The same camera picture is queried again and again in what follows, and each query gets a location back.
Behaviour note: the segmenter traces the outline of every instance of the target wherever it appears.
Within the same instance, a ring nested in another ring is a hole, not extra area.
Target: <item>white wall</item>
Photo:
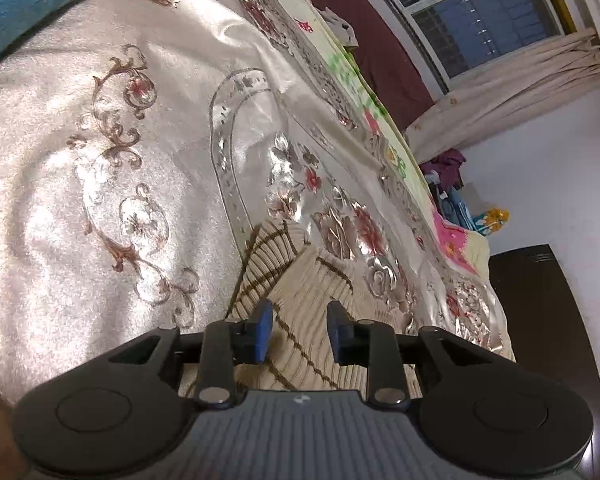
[[[551,245],[600,373],[600,89],[462,152],[464,182],[511,213],[492,252]]]

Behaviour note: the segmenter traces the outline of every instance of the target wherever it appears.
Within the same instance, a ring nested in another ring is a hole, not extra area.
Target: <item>bedspread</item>
[[[510,356],[485,246],[306,0],[64,9],[0,62],[0,392],[221,319],[267,219],[357,266],[402,332]]]

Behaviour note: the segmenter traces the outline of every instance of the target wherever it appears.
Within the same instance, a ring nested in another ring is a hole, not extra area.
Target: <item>curtain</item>
[[[472,70],[404,131],[416,160],[474,144],[600,86],[597,39],[588,28]]]

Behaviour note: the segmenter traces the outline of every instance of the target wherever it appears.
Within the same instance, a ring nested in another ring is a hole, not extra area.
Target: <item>purple cloth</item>
[[[437,171],[440,176],[440,189],[449,191],[453,184],[460,180],[460,166],[466,162],[464,155],[455,148],[432,158],[429,162],[420,165],[422,173],[427,174]]]

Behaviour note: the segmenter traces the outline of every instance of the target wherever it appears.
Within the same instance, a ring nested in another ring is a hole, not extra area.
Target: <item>ribbed gray plastic surface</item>
[[[32,480],[46,478],[34,475]],[[400,413],[357,392],[251,391],[231,410],[205,412],[165,459],[131,480],[477,480],[441,459]],[[575,472],[553,479],[578,480]]]

